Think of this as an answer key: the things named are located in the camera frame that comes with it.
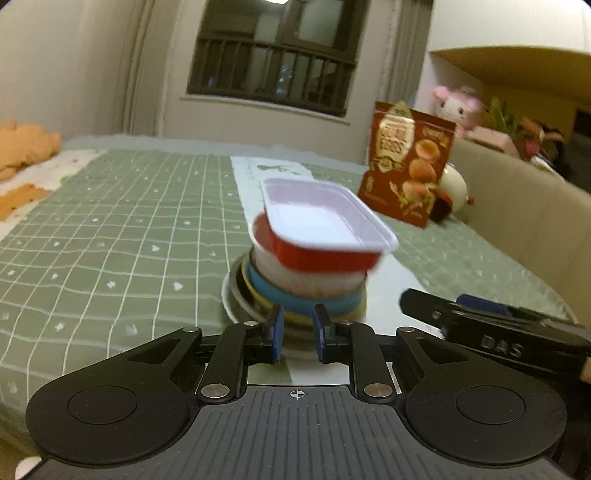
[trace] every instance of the white plastic tray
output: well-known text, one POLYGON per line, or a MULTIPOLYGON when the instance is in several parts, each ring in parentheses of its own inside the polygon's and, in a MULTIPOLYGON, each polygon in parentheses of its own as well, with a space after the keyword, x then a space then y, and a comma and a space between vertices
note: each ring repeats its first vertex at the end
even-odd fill
POLYGON ((398 239, 347 188, 317 180, 265 179, 265 210, 273 232, 302 248, 391 252, 398 239))

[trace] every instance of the yellow bowl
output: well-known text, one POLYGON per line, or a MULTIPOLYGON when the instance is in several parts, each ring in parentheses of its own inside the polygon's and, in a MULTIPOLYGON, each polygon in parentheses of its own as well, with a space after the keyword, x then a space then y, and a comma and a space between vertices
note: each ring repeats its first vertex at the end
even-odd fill
MULTIPOLYGON (((240 265, 240 269, 241 269, 241 273, 242 273, 242 278, 244 279, 244 283, 245 283, 246 287, 248 288, 248 291, 251 293, 254 301, 259 306, 261 306, 263 308, 263 310, 265 310, 266 312, 269 312, 272 309, 273 304, 269 300, 267 300, 265 297, 263 297, 260 293, 258 293, 255 290, 255 288, 252 286, 252 284, 248 278, 248 274, 246 272, 247 263, 248 263, 248 256, 246 256, 244 258, 244 260, 242 261, 242 265, 240 265)), ((355 310, 352 310, 351 312, 345 313, 343 315, 339 315, 338 317, 332 317, 332 320, 334 322, 341 322, 343 320, 353 320, 354 322, 359 322, 360 320, 363 319, 363 316, 365 315, 366 308, 367 308, 367 291, 365 290, 365 288, 363 288, 362 300, 359 303, 359 306, 355 310)), ((303 326, 309 327, 312 324, 311 317, 307 317, 305 315, 300 315, 299 313, 290 312, 289 310, 284 311, 284 318, 285 318, 286 322, 295 323, 298 325, 303 325, 303 326)))

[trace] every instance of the crosshair mark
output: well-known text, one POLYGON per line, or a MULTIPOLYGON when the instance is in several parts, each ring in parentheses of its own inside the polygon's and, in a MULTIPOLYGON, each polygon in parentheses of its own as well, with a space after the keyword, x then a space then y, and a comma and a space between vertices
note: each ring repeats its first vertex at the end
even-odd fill
POLYGON ((289 392, 288 395, 291 398, 295 398, 296 400, 299 400, 301 398, 304 398, 306 395, 310 395, 310 394, 304 393, 304 392, 302 392, 302 390, 294 390, 293 392, 289 392))

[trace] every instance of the pink plush toy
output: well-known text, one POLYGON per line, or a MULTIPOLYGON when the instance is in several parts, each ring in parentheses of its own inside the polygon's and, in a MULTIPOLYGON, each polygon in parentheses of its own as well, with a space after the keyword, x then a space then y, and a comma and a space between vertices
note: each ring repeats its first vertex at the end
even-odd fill
POLYGON ((478 125, 482 102, 474 96, 470 87, 450 90, 444 86, 435 87, 433 95, 437 101, 435 115, 457 124, 456 135, 470 138, 470 131, 478 125))

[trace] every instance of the snack bag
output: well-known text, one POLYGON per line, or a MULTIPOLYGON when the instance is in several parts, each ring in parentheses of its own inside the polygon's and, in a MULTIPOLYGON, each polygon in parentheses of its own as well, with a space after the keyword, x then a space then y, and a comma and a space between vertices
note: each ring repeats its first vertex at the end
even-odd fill
POLYGON ((376 102, 359 198, 376 212, 425 228, 455 129, 455 123, 404 102, 376 102))

